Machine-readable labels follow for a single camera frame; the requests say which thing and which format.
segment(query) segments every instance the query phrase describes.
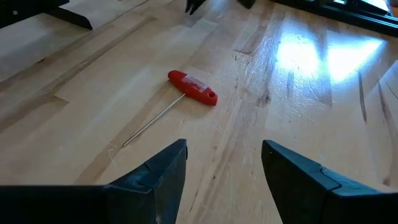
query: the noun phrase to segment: black object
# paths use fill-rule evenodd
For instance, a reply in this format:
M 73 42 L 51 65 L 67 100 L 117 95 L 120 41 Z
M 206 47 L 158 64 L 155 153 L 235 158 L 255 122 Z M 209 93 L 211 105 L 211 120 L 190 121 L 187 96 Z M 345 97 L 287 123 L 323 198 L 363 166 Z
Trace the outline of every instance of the black object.
M 238 0 L 238 2 L 246 9 L 251 9 L 254 3 L 256 3 L 256 0 Z
M 0 0 L 0 28 L 9 26 L 40 13 L 47 13 L 74 25 L 92 30 L 89 20 L 59 8 L 69 0 Z
M 1 223 L 175 223 L 186 159 L 179 139 L 108 185 L 2 186 Z
M 284 224 L 398 223 L 398 194 L 384 194 L 274 141 L 262 142 L 262 165 Z
M 206 0 L 187 0 L 187 6 L 185 12 L 189 12 L 192 15 Z
M 383 0 L 271 0 L 354 26 L 398 37 L 398 18 Z

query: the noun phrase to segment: red handle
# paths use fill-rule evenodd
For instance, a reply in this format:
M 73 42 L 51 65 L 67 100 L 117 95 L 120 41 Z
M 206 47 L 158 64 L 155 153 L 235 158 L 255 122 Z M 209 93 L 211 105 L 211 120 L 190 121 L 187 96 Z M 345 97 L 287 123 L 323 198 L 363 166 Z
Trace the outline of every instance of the red handle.
M 169 80 L 186 96 L 206 105 L 215 106 L 217 104 L 217 94 L 196 78 L 186 73 L 172 70 L 169 72 Z

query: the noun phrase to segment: black plastic jaw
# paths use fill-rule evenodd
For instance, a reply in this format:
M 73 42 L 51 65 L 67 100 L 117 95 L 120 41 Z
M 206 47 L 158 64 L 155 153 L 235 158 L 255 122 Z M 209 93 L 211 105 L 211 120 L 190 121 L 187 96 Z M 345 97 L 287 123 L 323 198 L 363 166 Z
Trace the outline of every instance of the black plastic jaw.
M 186 159 L 179 139 L 108 185 L 1 186 L 1 223 L 175 223 Z
M 274 141 L 262 142 L 261 157 L 284 224 L 398 223 L 398 194 L 355 182 Z

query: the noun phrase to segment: scratch mark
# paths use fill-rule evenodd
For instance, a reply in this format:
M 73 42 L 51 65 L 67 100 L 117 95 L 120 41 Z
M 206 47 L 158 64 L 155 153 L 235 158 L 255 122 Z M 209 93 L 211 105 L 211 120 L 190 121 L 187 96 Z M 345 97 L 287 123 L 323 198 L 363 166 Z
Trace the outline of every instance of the scratch mark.
M 358 72 L 358 83 L 359 83 L 359 102 L 361 103 L 361 111 L 363 120 L 366 123 L 367 116 L 366 116 L 366 108 L 365 108 L 365 101 L 363 96 L 363 85 L 362 85 L 362 75 Z
M 119 170 L 119 168 L 118 168 L 118 166 L 116 165 L 116 163 L 114 162 L 113 156 L 112 156 L 112 154 L 111 154 L 111 151 L 112 151 L 112 150 L 113 150 L 113 149 L 109 149 L 109 150 L 108 150 L 109 157 L 111 158 L 112 164 L 115 166 L 115 168 L 116 168 L 117 170 Z
M 293 85 L 294 85 L 294 72 L 290 71 L 287 77 L 287 84 L 286 84 L 287 97 L 290 97 Z
M 193 198 L 193 202 L 192 202 L 192 204 L 191 204 L 191 208 L 189 209 L 189 212 L 192 211 L 193 205 L 195 204 L 195 200 L 197 199 L 197 196 L 198 196 L 198 192 L 199 192 L 199 188 L 200 188 L 200 184 L 201 184 L 201 180 L 202 180 L 202 179 L 203 179 L 203 174 L 202 174 L 202 176 L 200 177 L 199 184 L 198 184 L 198 188 L 197 188 L 197 192 L 195 193 L 195 197 Z

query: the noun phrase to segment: metal shaft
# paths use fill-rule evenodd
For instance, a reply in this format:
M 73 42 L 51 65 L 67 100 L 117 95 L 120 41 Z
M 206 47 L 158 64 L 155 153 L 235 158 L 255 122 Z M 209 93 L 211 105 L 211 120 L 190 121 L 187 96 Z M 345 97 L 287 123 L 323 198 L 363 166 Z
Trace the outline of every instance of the metal shaft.
M 185 93 L 182 94 L 178 99 L 176 99 L 173 103 L 171 103 L 168 107 L 166 107 L 162 112 L 160 112 L 154 119 L 149 121 L 147 124 L 145 124 L 144 127 L 142 127 L 138 132 L 136 132 L 133 136 L 131 136 L 125 143 L 123 143 L 122 147 L 127 146 L 132 140 L 134 140 L 138 135 L 143 133 L 153 122 L 155 122 L 157 119 L 159 119 L 164 113 L 166 113 L 171 107 L 173 107 L 174 104 L 176 104 L 179 100 L 181 100 L 185 96 Z

